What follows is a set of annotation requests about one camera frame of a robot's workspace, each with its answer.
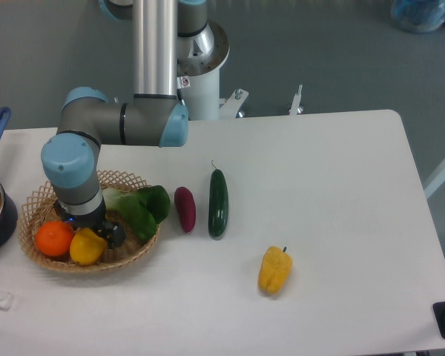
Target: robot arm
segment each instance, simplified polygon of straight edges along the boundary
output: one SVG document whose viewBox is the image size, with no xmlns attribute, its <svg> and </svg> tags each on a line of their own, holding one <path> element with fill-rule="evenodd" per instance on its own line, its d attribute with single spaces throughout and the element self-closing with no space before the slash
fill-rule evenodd
<svg viewBox="0 0 445 356">
<path fill-rule="evenodd" d="M 60 217 L 114 245 L 123 238 L 121 228 L 105 219 L 96 172 L 100 146 L 176 147 L 188 135 L 188 109 L 177 98 L 177 0 L 134 0 L 133 37 L 133 102 L 110 104 L 97 90 L 72 90 L 56 136 L 42 149 Z"/>
</svg>

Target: leafy green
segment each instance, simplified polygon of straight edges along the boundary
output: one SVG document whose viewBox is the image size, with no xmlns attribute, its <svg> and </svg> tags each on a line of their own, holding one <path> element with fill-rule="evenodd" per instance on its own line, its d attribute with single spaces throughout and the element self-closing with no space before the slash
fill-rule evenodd
<svg viewBox="0 0 445 356">
<path fill-rule="evenodd" d="M 143 205 L 155 218 L 155 222 L 160 224 L 170 212 L 171 201 L 167 191 L 161 185 L 140 188 L 136 195 Z"/>
<path fill-rule="evenodd" d="M 161 185 L 122 193 L 115 188 L 102 191 L 107 209 L 117 211 L 132 231 L 144 241 L 155 235 L 170 211 L 170 197 Z"/>
</svg>

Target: orange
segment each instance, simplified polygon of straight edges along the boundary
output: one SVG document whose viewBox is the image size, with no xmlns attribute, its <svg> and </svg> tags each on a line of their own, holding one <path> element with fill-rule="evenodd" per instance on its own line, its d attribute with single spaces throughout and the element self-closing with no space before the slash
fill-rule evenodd
<svg viewBox="0 0 445 356">
<path fill-rule="evenodd" d="M 35 245 L 41 253 L 58 257 L 69 252 L 74 230 L 65 222 L 46 222 L 39 228 L 35 237 Z"/>
</svg>

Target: purple sweet potato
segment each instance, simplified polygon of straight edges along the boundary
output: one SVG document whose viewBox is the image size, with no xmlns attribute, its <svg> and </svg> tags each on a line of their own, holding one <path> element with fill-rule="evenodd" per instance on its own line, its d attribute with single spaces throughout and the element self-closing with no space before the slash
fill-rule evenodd
<svg viewBox="0 0 445 356">
<path fill-rule="evenodd" d="M 175 206 L 179 215 L 179 223 L 183 231 L 189 234 L 196 223 L 196 205 L 193 194 L 185 187 L 175 190 Z"/>
</svg>

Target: metal bracket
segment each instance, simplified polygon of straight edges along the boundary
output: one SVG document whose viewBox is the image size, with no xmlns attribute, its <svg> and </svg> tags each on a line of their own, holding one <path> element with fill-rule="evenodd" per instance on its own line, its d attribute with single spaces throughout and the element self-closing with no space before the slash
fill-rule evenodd
<svg viewBox="0 0 445 356">
<path fill-rule="evenodd" d="M 294 95 L 293 100 L 291 101 L 291 107 L 289 111 L 289 115 L 301 115 L 303 113 L 303 106 L 300 105 L 302 100 L 302 88 L 303 84 L 298 86 L 298 92 Z"/>
<path fill-rule="evenodd" d="M 249 97 L 249 92 L 243 89 L 236 89 L 229 99 L 220 100 L 220 119 L 234 119 L 244 117 L 244 112 L 240 110 L 244 101 Z"/>
<path fill-rule="evenodd" d="M 427 199 L 445 182 L 445 158 L 423 183 Z"/>
</svg>

